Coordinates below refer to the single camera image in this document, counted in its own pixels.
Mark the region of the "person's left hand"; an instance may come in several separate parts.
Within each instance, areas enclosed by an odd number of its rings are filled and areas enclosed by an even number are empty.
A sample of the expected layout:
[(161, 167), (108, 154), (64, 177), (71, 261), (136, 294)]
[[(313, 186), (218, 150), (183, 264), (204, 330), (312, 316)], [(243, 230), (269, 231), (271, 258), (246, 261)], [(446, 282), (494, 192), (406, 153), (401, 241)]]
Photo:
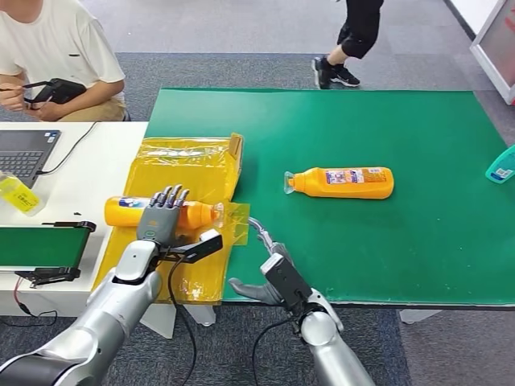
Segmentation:
[(54, 102), (46, 101), (30, 105), (26, 112), (39, 121), (59, 121), (67, 115), (64, 105), (59, 105)]

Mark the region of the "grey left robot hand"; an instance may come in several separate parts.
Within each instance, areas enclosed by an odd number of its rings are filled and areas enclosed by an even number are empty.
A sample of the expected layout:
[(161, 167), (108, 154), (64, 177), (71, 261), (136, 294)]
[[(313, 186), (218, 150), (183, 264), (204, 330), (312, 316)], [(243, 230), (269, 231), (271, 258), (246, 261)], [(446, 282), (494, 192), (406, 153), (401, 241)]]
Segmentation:
[(178, 246), (183, 236), (177, 236), (181, 209), (189, 189), (181, 184), (158, 191), (143, 210), (137, 228), (137, 240), (150, 240), (163, 248)]

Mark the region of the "person's right hand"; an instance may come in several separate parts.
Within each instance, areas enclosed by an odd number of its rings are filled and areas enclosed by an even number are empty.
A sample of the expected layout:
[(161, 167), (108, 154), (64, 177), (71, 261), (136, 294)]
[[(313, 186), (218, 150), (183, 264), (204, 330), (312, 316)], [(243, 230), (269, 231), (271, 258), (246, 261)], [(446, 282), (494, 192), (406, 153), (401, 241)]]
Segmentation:
[(25, 110), (26, 105), (23, 87), (17, 84), (1, 84), (1, 106), (14, 112)]

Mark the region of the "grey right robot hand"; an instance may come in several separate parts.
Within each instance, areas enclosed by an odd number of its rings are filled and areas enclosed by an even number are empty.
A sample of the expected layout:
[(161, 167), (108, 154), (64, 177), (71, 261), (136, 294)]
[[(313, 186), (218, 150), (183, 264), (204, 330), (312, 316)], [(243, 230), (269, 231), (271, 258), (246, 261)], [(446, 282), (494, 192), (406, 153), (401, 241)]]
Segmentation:
[[(260, 221), (249, 217), (248, 223), (256, 230), (258, 238), (265, 246), (269, 256), (271, 257), (273, 253), (279, 253), (290, 263), (293, 262), (284, 244), (273, 241), (270, 233)], [(283, 298), (268, 281), (264, 285), (244, 284), (236, 277), (230, 278), (228, 281), (235, 293), (245, 298), (257, 300), (270, 306), (280, 305), (283, 301)]]

